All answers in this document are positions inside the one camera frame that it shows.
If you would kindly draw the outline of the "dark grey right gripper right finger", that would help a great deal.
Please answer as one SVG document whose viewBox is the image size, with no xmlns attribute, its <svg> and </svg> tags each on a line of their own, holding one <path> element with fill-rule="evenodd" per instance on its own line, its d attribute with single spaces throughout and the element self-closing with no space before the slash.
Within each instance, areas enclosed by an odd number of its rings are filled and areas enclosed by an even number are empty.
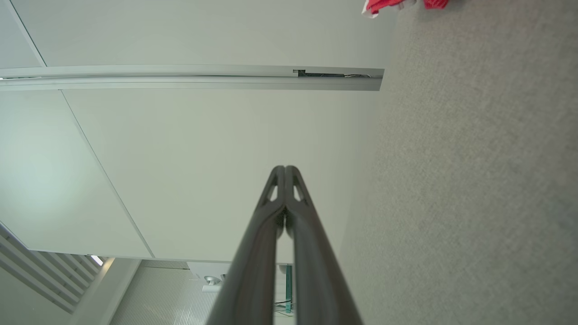
<svg viewBox="0 0 578 325">
<path fill-rule="evenodd" d="M 286 229 L 294 242 L 298 325 L 361 325 L 344 275 L 299 169 L 285 168 Z"/>
</svg>

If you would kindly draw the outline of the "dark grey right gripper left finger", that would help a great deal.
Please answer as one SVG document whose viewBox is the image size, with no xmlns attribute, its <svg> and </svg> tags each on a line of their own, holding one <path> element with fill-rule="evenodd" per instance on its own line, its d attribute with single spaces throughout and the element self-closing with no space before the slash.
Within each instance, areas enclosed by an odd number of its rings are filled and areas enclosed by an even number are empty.
<svg viewBox="0 0 578 325">
<path fill-rule="evenodd" d="M 276 245 L 284 229 L 285 167 L 276 166 L 219 291 L 208 325 L 272 325 Z"/>
</svg>

